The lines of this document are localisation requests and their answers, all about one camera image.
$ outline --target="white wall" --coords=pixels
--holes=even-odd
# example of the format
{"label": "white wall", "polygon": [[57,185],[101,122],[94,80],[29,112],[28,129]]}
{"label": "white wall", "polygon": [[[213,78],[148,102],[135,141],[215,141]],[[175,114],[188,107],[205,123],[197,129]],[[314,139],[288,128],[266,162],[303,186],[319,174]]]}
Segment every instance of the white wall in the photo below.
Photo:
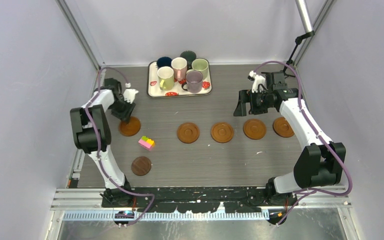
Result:
{"label": "white wall", "polygon": [[[294,0],[66,0],[99,62],[148,65],[193,50],[213,63],[287,60],[304,28]],[[316,19],[325,0],[307,0]]]}
{"label": "white wall", "polygon": [[39,240],[95,71],[54,0],[0,1],[0,240]]}
{"label": "white wall", "polygon": [[384,239],[384,0],[337,1],[298,69],[312,115],[345,144],[361,230]]}

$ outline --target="white tray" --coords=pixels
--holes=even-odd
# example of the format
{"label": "white tray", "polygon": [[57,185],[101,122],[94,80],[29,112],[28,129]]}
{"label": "white tray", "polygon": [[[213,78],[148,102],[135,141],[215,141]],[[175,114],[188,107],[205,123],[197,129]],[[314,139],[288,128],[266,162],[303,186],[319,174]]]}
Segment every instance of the white tray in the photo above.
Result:
{"label": "white tray", "polygon": [[171,97],[190,97],[190,96],[202,96],[207,95],[213,90],[210,77],[210,67],[208,66],[208,76],[202,82],[202,90],[198,93],[190,93],[182,89],[182,84],[178,83],[177,80],[174,83],[174,87],[170,91],[161,90],[159,87],[158,76],[157,76],[157,61],[153,61],[148,66],[148,95],[151,98],[171,98]]}

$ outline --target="wooden coaster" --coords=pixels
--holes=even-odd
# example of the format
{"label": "wooden coaster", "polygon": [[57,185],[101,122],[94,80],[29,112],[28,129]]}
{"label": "wooden coaster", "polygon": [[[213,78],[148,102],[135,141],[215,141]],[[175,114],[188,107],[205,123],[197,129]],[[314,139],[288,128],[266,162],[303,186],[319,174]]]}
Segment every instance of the wooden coaster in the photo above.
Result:
{"label": "wooden coaster", "polygon": [[262,139],[266,132],[266,125],[258,119],[249,119],[243,124],[243,133],[250,139]]}
{"label": "wooden coaster", "polygon": [[137,157],[131,163],[131,171],[137,176],[144,176],[151,170],[151,160],[146,156]]}
{"label": "wooden coaster", "polygon": [[211,128],[211,137],[218,143],[227,143],[232,140],[235,132],[227,122],[217,122]]}
{"label": "wooden coaster", "polygon": [[195,123],[185,122],[178,127],[177,137],[182,143],[191,144],[200,137],[200,129]]}
{"label": "wooden coaster", "polygon": [[273,129],[277,133],[277,135],[284,138],[290,138],[295,134],[294,130],[292,130],[291,125],[289,125],[289,122],[286,121],[283,116],[274,120]]}
{"label": "wooden coaster", "polygon": [[141,130],[141,121],[134,116],[130,117],[130,121],[128,123],[122,121],[118,125],[118,131],[126,137],[131,137],[137,134],[139,130]]}

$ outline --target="building block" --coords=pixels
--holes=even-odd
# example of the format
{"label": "building block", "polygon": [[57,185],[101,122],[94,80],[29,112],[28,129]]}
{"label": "building block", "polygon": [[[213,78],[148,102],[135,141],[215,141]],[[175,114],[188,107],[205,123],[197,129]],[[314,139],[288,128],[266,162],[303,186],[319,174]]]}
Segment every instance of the building block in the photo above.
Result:
{"label": "building block", "polygon": [[147,136],[142,136],[138,143],[146,148],[147,150],[151,151],[154,147],[155,147],[155,141],[152,140],[151,138],[147,137]]}

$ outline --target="pink block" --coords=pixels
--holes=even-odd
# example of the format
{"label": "pink block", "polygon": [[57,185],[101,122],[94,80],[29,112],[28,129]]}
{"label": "pink block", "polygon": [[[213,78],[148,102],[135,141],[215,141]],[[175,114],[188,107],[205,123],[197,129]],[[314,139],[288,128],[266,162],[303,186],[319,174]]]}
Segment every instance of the pink block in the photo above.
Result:
{"label": "pink block", "polygon": [[138,143],[139,143],[142,147],[146,148],[146,149],[149,150],[149,151],[151,151],[152,148],[153,148],[151,144],[147,143],[146,141],[144,141],[144,140],[142,140],[142,139],[140,139],[140,140],[138,141]]}

